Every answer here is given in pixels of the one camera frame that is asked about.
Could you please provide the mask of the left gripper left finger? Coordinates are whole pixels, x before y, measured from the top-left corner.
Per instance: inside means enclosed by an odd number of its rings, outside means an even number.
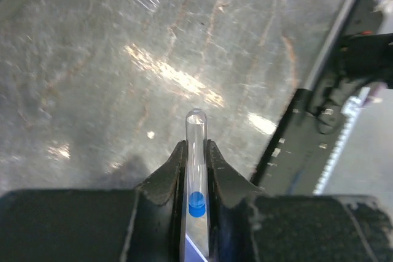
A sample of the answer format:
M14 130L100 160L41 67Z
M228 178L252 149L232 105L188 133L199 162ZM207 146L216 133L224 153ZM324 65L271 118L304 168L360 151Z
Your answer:
M187 144L131 189L1 197L2 261L184 261Z

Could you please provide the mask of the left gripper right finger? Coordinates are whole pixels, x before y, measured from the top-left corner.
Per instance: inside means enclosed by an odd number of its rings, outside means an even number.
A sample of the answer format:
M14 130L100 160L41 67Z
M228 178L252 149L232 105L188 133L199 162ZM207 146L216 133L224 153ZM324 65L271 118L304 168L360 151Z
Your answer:
M392 220L366 195L268 196L206 146L211 261L391 261Z

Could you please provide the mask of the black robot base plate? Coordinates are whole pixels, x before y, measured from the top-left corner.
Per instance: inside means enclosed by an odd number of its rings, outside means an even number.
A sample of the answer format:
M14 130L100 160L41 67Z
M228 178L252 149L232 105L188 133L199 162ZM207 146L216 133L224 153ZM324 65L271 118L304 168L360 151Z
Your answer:
M351 0L296 90L251 183L268 195L311 195L346 117L351 96L392 88L392 34L378 0Z

